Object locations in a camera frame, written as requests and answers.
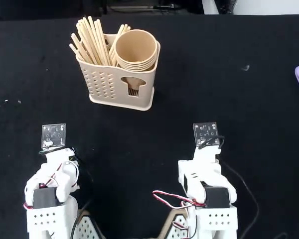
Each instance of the beige plastic caddy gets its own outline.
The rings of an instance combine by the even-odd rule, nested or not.
[[[104,34],[110,49],[116,34]],[[157,43],[157,57],[153,68],[148,71],[129,71],[116,66],[92,65],[81,61],[77,56],[86,85],[90,93],[90,100],[94,103],[147,111],[151,108],[154,96],[154,79],[160,52]],[[138,78],[145,83],[138,86],[138,90],[127,83],[132,78]]]

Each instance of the black tabletop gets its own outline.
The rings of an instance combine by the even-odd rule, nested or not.
[[[169,208],[154,189],[182,194],[177,161],[194,153],[192,124],[216,121],[222,160],[254,192],[260,216],[246,238],[299,238],[299,16],[116,16],[161,43],[152,108],[94,104],[68,47],[77,19],[0,22],[0,238],[26,238],[27,180],[44,158],[41,126],[67,124],[98,197],[88,209],[112,238],[160,232]],[[256,208],[240,180],[240,233]],[[80,207],[90,192],[81,184]]]

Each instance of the chopstick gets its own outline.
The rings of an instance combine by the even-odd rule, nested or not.
[[[128,26],[127,24],[125,24],[124,27],[123,27],[123,29],[122,29],[122,31],[121,31],[121,34],[118,33],[118,34],[116,35],[116,38],[115,38],[115,40],[114,40],[114,43],[113,43],[113,45],[112,45],[112,47],[111,47],[111,50],[113,49],[112,54],[111,54],[111,65],[112,65],[112,66],[116,66],[116,64],[117,64],[117,59],[116,59],[116,55],[115,55],[115,52],[114,52],[115,44],[116,44],[117,40],[119,39],[119,37],[120,37],[122,34],[124,34],[125,32],[129,31],[130,29],[131,29],[131,27]]]
[[[107,48],[103,29],[99,19],[93,22],[92,17],[84,17],[76,24],[77,34],[72,33],[74,42],[69,44],[71,50],[81,61],[94,65],[116,66],[117,61],[114,53],[115,43],[119,37],[131,29],[127,24],[122,24],[110,49]]]
[[[69,44],[69,47],[72,49],[72,51],[77,55],[77,57],[83,61],[83,57],[81,56],[80,52],[73,46],[73,44]]]
[[[103,35],[103,31],[102,31],[102,26],[101,26],[100,20],[97,19],[94,22],[94,25],[95,25],[96,33],[98,33],[98,39],[99,39],[99,42],[100,42],[100,45],[101,45],[100,46],[101,47],[101,51],[104,53],[106,64],[109,65],[110,64],[110,57],[109,57],[108,50],[106,48],[105,39],[104,39],[104,35]]]
[[[71,34],[71,38],[75,44],[75,46],[78,48],[78,51],[80,52],[80,54],[82,55],[84,61],[86,61],[87,63],[92,63],[91,58],[88,56],[88,54],[85,52],[85,50],[83,49],[83,46],[81,45],[79,39],[76,37],[76,35],[74,33]]]

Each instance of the stack of paper cups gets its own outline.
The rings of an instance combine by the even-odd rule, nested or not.
[[[122,34],[114,49],[119,66],[130,71],[150,70],[156,62],[156,39],[144,30],[130,30]]]

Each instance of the small debris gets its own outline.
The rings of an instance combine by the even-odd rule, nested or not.
[[[243,68],[241,68],[243,71],[248,71],[249,70],[249,68],[250,68],[250,65],[246,65],[246,66],[244,66]]]

